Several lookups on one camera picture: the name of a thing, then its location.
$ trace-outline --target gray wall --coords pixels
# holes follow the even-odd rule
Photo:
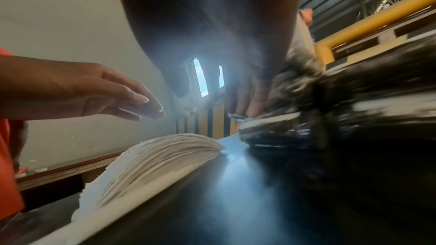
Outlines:
[[[0,47],[25,57],[101,63],[142,82],[169,113],[159,121],[98,115],[30,122],[22,167],[61,167],[175,133],[173,94],[136,43],[118,2],[0,0]]]

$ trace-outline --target yellow pipe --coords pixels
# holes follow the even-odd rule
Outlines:
[[[315,44],[316,53],[324,65],[332,63],[335,61],[332,48],[370,34],[434,4],[436,4],[436,0],[402,0],[386,10],[381,10],[317,42]]]

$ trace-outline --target window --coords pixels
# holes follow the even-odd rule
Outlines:
[[[198,84],[200,86],[201,97],[209,95],[208,85],[206,84],[206,79],[204,78],[203,69],[201,69],[200,62],[197,58],[194,59],[195,72],[197,73]],[[224,86],[223,68],[219,66],[219,87]]]

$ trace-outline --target black table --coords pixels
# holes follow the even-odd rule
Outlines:
[[[435,243],[435,143],[354,142],[325,151],[247,148],[237,135],[220,143],[222,156],[82,244]],[[77,197],[42,207],[21,222],[27,230],[6,237],[28,244],[75,208]]]

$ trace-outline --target orange shirt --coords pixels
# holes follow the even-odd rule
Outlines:
[[[12,55],[0,48],[0,55]],[[0,118],[0,220],[24,209],[15,181],[14,166],[8,150],[9,121]]]

